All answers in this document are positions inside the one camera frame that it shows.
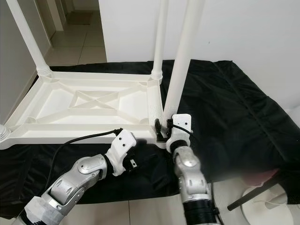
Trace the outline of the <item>black fabric table cloth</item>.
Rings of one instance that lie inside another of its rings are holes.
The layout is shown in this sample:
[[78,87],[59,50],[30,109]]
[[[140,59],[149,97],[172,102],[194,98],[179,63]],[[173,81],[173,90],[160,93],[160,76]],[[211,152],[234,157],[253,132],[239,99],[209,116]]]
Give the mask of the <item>black fabric table cloth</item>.
[[[300,204],[300,127],[232,61],[192,60],[178,109],[192,117],[192,148],[207,180],[280,169],[289,204]],[[0,216],[16,217],[83,157],[108,144],[15,144],[0,152]],[[135,150],[137,169],[109,174],[81,204],[135,201],[179,193],[172,157],[154,144]]]

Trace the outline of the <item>pink round stool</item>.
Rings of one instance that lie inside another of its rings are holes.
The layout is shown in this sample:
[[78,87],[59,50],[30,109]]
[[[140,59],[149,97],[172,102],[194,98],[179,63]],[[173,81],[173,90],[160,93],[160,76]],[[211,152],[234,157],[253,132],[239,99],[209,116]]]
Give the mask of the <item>pink round stool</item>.
[[265,172],[252,173],[244,176],[243,180],[249,186],[261,186],[264,182],[274,177],[278,171],[278,169],[273,169]]

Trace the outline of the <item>white round floor fan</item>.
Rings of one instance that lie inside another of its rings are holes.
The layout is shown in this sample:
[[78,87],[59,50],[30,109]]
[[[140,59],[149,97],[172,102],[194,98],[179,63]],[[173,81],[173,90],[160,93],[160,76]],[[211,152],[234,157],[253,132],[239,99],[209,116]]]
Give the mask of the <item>white round floor fan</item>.
[[249,225],[300,225],[300,204],[288,204],[283,187],[270,187],[241,206]]

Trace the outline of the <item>white plastic children table top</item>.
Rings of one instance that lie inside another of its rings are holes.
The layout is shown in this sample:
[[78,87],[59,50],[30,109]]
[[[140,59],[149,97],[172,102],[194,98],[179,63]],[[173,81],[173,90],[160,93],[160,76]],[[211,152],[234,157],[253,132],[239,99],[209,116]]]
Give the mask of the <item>white plastic children table top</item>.
[[155,119],[163,113],[161,82],[150,75],[52,72],[39,77],[4,124],[1,149],[15,144],[111,143],[105,132],[127,129],[156,143]]

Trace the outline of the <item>black metal pole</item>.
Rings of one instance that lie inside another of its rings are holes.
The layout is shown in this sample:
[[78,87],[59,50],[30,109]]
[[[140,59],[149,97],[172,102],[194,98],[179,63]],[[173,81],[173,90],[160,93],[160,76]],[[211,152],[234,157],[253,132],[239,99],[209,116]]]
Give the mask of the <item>black metal pole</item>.
[[[270,191],[275,186],[279,185],[279,181],[272,181],[268,180],[262,183],[261,186],[254,186],[254,189],[251,189],[248,193],[243,194],[242,197],[238,198],[233,203],[229,204],[226,208],[229,211],[232,211],[238,207],[241,207],[243,204],[251,201],[252,199],[258,197],[262,193],[265,193],[266,191]],[[272,210],[276,207],[279,207],[282,204],[287,204],[288,195],[285,191],[282,193],[279,193],[279,195],[268,198],[263,201],[258,201],[259,203],[264,203],[264,207],[267,208],[267,210]]]

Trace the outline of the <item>white plastic table leg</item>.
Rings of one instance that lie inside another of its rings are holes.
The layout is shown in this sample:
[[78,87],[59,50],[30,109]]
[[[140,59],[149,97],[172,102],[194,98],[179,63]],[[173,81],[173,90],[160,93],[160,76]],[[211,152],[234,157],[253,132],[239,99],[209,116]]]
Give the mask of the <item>white plastic table leg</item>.
[[163,51],[164,51],[164,44],[165,44],[168,6],[169,6],[169,0],[160,0],[159,12],[157,15],[154,60],[153,60],[152,71],[150,74],[150,77],[156,81],[160,81],[163,77],[162,62],[163,62]]
[[21,9],[17,0],[6,0],[9,10],[17,24],[19,31],[21,32],[22,38],[30,56],[32,57],[34,64],[36,65],[37,75],[40,77],[52,77],[52,70],[47,65],[43,54],[41,53],[39,46],[37,45],[36,39],[34,38],[32,31],[24,17],[24,13]]
[[0,124],[0,142],[6,140],[11,134],[11,130],[4,124]]
[[178,111],[189,63],[191,62],[193,44],[201,23],[205,2],[206,0],[187,0],[180,42],[174,59],[165,106],[161,116],[161,122],[163,123],[171,119]]

